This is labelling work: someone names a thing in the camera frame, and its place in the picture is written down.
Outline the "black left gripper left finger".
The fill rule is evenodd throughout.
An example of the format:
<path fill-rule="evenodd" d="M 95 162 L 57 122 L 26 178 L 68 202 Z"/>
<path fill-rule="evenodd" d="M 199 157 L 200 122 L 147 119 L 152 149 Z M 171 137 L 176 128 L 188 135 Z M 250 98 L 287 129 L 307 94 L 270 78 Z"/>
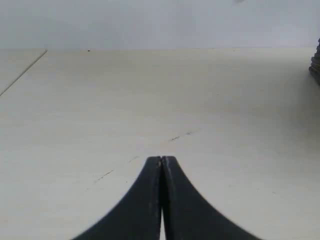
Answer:
<path fill-rule="evenodd" d="M 124 197 L 75 240 L 158 240 L 161 232 L 161 157 L 147 158 Z"/>

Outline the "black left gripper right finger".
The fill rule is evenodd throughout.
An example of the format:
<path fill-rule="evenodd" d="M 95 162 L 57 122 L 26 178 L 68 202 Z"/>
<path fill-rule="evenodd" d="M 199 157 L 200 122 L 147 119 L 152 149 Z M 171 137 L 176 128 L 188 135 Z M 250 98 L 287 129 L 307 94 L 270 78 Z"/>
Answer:
<path fill-rule="evenodd" d="M 202 197 L 174 156 L 163 156 L 161 165 L 161 208 L 167 240 L 257 239 Z"/>

